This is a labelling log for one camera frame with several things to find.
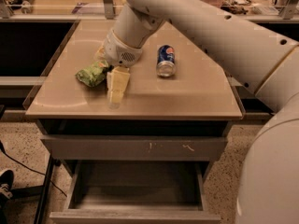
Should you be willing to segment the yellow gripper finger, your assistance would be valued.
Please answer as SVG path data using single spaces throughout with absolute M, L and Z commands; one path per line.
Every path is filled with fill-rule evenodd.
M 94 53 L 94 59 L 101 60 L 105 58 L 105 49 L 103 46 L 101 46 L 95 53 Z
M 107 73 L 107 99 L 110 108 L 118 108 L 130 80 L 129 69 L 122 66 L 115 67 Z

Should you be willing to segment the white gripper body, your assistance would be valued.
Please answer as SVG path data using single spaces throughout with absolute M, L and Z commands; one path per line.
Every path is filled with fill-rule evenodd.
M 104 58 L 112 66 L 133 66 L 142 54 L 144 39 L 131 35 L 128 41 L 122 41 L 113 29 L 107 33 L 104 40 Z

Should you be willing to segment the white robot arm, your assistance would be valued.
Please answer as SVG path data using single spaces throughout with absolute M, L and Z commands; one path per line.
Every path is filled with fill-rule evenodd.
M 276 113 L 245 158 L 235 224 L 299 224 L 298 43 L 200 0 L 126 0 L 102 55 L 132 66 L 165 21 Z

